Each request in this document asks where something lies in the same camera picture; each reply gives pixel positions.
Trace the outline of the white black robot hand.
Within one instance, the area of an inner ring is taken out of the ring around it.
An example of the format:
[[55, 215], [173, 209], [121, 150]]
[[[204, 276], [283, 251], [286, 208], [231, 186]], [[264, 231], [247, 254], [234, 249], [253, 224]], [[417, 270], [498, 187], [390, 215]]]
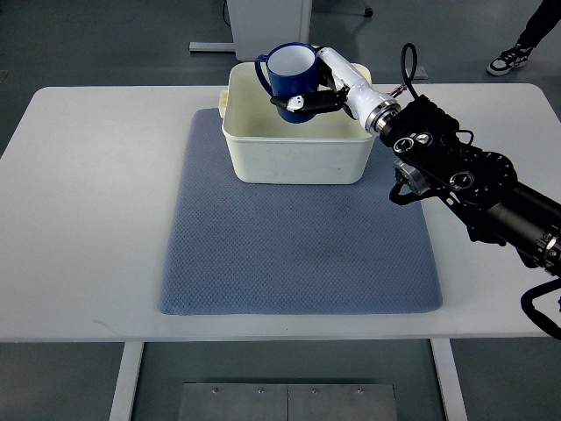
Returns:
[[318, 47], [320, 82], [324, 90], [299, 96], [273, 96], [271, 103], [295, 115], [317, 115], [345, 110], [366, 132], [379, 133], [401, 111], [394, 97], [375, 90], [371, 83], [331, 47]]

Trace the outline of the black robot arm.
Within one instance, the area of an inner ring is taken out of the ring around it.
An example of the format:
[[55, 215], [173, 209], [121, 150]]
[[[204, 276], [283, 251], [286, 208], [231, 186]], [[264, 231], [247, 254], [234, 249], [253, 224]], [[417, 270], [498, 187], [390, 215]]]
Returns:
[[535, 326], [558, 339], [559, 325], [535, 301], [560, 290], [559, 203], [520, 183], [505, 155], [462, 141], [458, 121], [416, 93], [415, 70], [404, 67], [407, 56], [417, 56], [411, 43], [403, 46], [400, 64], [402, 87], [413, 99], [373, 126], [397, 158], [390, 200], [406, 205], [437, 197], [465, 225], [471, 241], [511, 245], [526, 267], [552, 275], [522, 295], [521, 308]]

